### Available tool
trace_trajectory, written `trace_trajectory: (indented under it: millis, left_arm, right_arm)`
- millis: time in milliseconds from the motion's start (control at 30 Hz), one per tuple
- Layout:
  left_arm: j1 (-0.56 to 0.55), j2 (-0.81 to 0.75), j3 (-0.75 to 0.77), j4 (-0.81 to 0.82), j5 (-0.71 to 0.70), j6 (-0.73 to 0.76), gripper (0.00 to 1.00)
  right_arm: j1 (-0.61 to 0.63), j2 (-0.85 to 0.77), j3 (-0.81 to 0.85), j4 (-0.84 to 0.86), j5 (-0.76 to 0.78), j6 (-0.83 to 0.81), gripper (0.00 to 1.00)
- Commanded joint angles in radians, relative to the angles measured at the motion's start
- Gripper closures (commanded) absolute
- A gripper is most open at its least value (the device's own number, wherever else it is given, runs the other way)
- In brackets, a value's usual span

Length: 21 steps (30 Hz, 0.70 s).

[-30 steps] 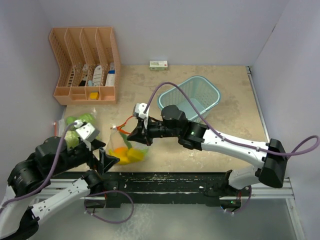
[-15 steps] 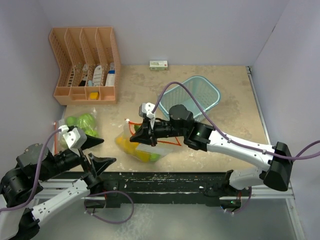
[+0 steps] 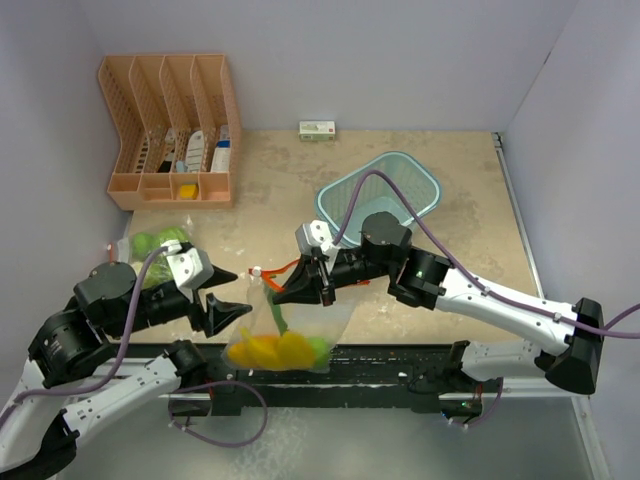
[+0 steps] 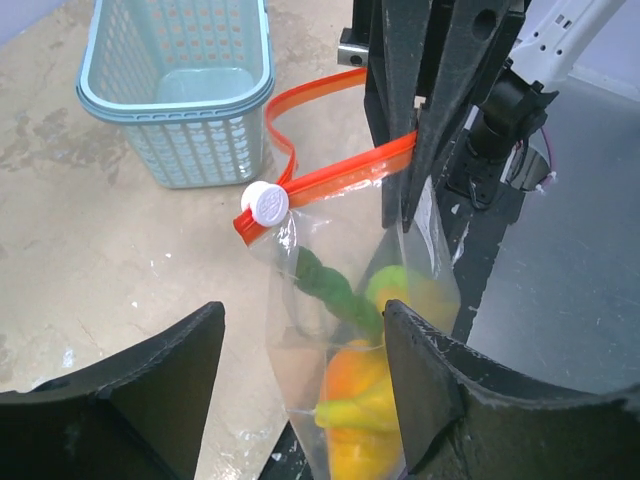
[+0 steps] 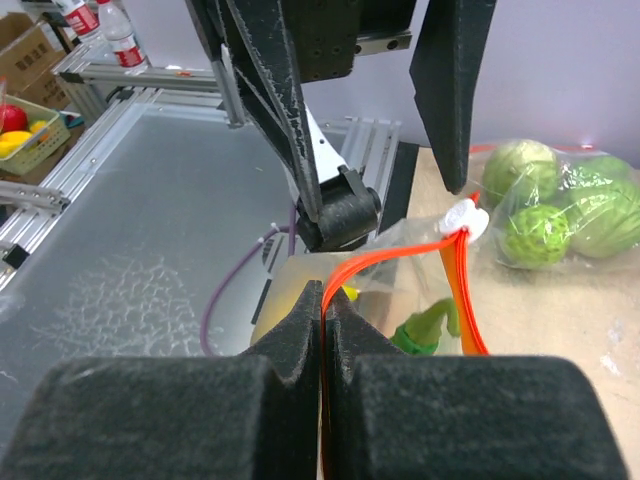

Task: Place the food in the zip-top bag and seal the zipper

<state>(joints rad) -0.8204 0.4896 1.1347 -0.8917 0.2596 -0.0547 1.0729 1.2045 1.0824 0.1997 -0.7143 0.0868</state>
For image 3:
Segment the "yellow star fruit toy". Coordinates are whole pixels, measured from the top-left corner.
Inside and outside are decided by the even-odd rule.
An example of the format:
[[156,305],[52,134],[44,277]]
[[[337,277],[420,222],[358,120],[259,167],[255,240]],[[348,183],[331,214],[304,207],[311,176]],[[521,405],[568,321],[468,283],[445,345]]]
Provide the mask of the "yellow star fruit toy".
[[315,364],[315,352],[303,335],[287,331],[278,341],[276,352],[282,365],[289,370],[309,369]]

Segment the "green cabbage toy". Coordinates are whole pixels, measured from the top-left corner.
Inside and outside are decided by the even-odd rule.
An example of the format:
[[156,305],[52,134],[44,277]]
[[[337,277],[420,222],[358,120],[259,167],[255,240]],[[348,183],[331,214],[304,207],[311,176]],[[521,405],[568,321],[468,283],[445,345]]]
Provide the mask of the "green cabbage toy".
[[190,242],[189,234],[179,226],[165,228],[154,235],[153,248],[160,248],[168,241],[178,241],[180,243]]

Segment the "green chayote toy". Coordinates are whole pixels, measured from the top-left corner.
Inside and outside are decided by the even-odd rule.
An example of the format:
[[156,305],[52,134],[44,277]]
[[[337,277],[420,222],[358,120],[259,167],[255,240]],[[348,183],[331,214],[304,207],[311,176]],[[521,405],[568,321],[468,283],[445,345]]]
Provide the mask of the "green chayote toy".
[[326,367],[330,359],[331,346],[324,338],[317,336],[309,337],[308,342],[314,353],[313,368],[320,369]]

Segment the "clear orange-zip bag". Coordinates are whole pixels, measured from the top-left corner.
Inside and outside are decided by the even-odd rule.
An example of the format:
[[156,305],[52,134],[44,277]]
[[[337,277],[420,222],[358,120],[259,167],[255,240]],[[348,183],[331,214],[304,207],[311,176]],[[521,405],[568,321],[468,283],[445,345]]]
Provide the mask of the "clear orange-zip bag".
[[343,335],[357,303],[364,298],[369,290],[367,281],[341,288],[337,291],[337,300],[328,307],[322,305],[301,305],[285,304],[280,305],[285,321],[288,324],[288,331],[296,332],[307,339],[309,337],[322,337],[331,346],[330,359],[326,367],[314,369],[286,369],[279,358],[275,362],[266,363],[264,367],[242,368],[232,364],[227,358],[227,349],[241,339],[240,329],[246,327],[252,335],[282,335],[278,330],[271,315],[267,303],[266,291],[273,290],[280,292],[284,281],[297,266],[296,261],[292,261],[283,267],[275,270],[265,270],[259,266],[248,269],[247,274],[247,303],[253,310],[235,322],[236,328],[231,335],[223,353],[222,359],[225,363],[237,370],[262,370],[272,372],[283,372],[302,370],[313,373],[326,373],[329,371],[329,363],[333,348]]
[[[107,251],[110,262],[129,264],[136,274],[150,253],[167,241],[192,242],[195,225],[190,215],[157,221],[141,231],[111,242]],[[171,282],[173,275],[165,256],[158,256],[147,270],[143,289]]]

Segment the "orange mango toy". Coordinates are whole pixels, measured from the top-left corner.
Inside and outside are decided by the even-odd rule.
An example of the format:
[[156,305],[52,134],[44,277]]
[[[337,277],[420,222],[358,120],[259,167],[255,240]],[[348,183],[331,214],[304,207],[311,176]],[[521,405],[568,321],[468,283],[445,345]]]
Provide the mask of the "orange mango toy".
[[248,340],[248,350],[259,364],[275,362],[278,359],[278,342],[279,336],[277,335],[253,336]]

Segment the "yellow banana toy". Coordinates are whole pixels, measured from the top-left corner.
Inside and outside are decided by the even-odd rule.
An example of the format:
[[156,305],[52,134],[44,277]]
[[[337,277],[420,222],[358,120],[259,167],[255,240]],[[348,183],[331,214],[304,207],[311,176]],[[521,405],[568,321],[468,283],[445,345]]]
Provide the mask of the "yellow banana toy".
[[264,367],[266,364],[257,363],[248,350],[248,340],[255,335],[252,335],[246,327],[240,329],[240,335],[241,339],[227,349],[228,360],[242,368]]

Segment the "green chili pepper toy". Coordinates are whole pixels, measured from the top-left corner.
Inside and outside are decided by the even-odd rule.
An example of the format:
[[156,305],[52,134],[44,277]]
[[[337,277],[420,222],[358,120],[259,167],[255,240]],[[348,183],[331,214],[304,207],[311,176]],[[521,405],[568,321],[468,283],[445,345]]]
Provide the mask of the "green chili pepper toy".
[[274,323],[276,325],[276,328],[278,330],[278,334],[279,335],[283,335],[284,333],[286,333],[288,331],[288,324],[284,319],[281,306],[280,305],[276,305],[274,303],[274,300],[273,300],[274,295],[275,295],[275,292],[273,290],[267,289],[266,298],[267,298],[268,306],[269,306],[270,311],[271,311],[272,318],[273,318]]

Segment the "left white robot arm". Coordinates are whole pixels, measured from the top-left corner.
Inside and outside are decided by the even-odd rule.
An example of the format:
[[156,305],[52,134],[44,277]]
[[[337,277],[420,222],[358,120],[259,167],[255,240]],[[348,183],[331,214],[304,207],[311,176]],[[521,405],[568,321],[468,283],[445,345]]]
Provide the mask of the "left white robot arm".
[[164,393],[202,387],[207,362],[189,340],[171,343],[133,375],[108,384],[133,332],[186,316],[195,330],[212,336],[250,312],[246,304],[222,302],[213,294],[202,303],[196,295],[237,280],[237,274],[209,260],[178,259],[184,272],[196,278],[189,288],[192,298],[172,281],[143,289],[131,265],[106,262],[75,286],[62,311],[45,321],[1,413],[2,478],[51,478],[110,422]]

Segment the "light blue plastic basket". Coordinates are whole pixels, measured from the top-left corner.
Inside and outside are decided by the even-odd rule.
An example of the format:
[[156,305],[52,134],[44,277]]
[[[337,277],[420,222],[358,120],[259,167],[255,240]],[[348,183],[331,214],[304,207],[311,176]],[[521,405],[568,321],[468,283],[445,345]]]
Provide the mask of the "light blue plastic basket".
[[[388,176],[419,217],[426,216],[440,202],[441,185],[426,167],[404,152],[385,152],[317,192],[316,216],[329,224],[333,234],[337,234],[343,224],[358,180],[369,170],[379,170]],[[394,190],[379,176],[371,175],[367,177],[359,191],[340,244],[347,248],[358,246],[365,218],[384,211],[393,214],[403,226],[410,229],[416,228],[415,219]]]

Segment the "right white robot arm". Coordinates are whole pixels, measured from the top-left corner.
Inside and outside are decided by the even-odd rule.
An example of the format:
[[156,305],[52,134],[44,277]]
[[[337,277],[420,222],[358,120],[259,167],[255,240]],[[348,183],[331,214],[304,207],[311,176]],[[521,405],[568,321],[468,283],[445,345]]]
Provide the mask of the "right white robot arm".
[[301,256],[273,301],[329,306],[338,289],[387,277],[387,292],[411,308],[461,314],[516,335],[501,344],[460,341],[445,366],[446,383],[467,391],[500,377],[543,377],[574,394],[596,390],[603,338],[602,307],[583,298],[575,304],[541,298],[487,282],[443,256],[412,244],[412,232],[389,212],[368,216],[356,248],[332,244],[320,221],[296,232]]

